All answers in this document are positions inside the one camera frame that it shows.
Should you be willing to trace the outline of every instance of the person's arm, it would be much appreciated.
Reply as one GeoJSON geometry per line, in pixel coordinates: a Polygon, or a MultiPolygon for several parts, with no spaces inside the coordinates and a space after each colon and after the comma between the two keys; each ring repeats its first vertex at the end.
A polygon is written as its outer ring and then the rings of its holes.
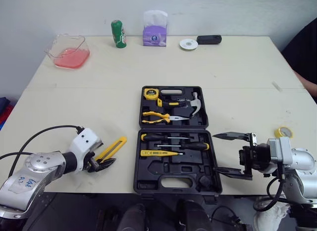
{"type": "Polygon", "coordinates": [[[317,85],[306,80],[300,74],[298,74],[296,71],[294,71],[294,72],[295,72],[295,75],[298,77],[298,79],[303,84],[303,86],[305,87],[305,89],[309,92],[309,94],[313,97],[317,97],[317,85]]]}

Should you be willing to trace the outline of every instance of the green can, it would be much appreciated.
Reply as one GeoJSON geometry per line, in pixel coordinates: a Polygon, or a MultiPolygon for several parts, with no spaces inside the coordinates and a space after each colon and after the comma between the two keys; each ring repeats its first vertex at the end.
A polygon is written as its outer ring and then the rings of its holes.
{"type": "Polygon", "coordinates": [[[122,22],[120,20],[114,20],[111,22],[111,29],[116,47],[122,49],[127,46],[122,22]]]}

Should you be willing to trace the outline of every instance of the pink liquid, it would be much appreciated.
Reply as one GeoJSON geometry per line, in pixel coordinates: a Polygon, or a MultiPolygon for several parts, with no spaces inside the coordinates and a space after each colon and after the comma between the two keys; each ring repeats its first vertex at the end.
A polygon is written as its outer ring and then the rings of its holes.
{"type": "Polygon", "coordinates": [[[54,59],[56,66],[68,67],[68,68],[79,68],[81,67],[86,59],[88,58],[89,50],[83,49],[65,49],[57,58],[54,59]]]}

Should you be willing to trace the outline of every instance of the disc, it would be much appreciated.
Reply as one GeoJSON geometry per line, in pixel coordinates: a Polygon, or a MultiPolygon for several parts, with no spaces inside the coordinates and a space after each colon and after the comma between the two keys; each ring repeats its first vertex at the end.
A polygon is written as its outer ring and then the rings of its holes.
{"type": "Polygon", "coordinates": [[[183,39],[179,42],[179,46],[185,50],[194,50],[198,47],[198,43],[193,39],[183,39]]]}

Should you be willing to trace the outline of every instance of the hammer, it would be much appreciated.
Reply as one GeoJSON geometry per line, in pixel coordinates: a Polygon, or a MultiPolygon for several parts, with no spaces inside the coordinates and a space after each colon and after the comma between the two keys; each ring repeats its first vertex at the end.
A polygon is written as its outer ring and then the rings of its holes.
{"type": "Polygon", "coordinates": [[[160,98],[158,98],[158,107],[164,107],[164,108],[179,108],[179,107],[196,107],[196,110],[193,112],[193,117],[201,108],[202,103],[198,99],[198,93],[193,92],[194,99],[192,101],[190,100],[178,100],[178,102],[163,102],[160,98]]]}
{"type": "Polygon", "coordinates": [[[198,95],[197,92],[193,92],[194,99],[192,101],[190,101],[190,105],[192,107],[194,107],[194,106],[196,107],[196,110],[193,112],[192,117],[194,117],[194,115],[200,110],[200,108],[202,106],[202,103],[198,99],[197,95],[198,95]]]}

